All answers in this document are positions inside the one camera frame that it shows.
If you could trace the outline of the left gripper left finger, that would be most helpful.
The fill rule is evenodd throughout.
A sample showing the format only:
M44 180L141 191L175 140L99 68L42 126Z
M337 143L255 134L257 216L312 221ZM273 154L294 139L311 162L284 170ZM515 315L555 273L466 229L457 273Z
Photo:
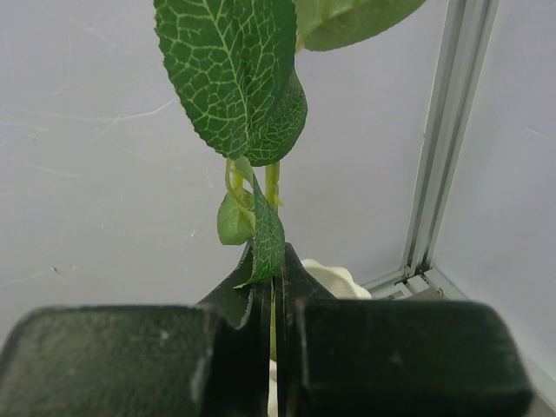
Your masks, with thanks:
M203 416L266 416L270 354L271 288L251 277L254 255L246 244L234 270L197 305L215 325Z

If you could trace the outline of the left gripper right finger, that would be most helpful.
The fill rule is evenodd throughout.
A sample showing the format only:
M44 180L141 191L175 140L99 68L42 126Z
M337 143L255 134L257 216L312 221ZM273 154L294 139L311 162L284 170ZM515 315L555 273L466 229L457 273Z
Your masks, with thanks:
M277 362L277 408L280 416L295 416L302 360L297 334L298 304L330 299L325 289L303 266L291 244L285 246L284 264L275 276L275 345Z

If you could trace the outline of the pink artificial flower bunch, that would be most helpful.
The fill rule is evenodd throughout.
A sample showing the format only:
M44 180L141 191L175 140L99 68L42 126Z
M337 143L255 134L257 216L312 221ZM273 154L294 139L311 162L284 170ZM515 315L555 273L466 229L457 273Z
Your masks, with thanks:
M225 160L216 229L252 253L249 284L285 265L280 163L301 136L308 102L300 50L337 50L378 36L418 1L157 1L162 62L195 133Z

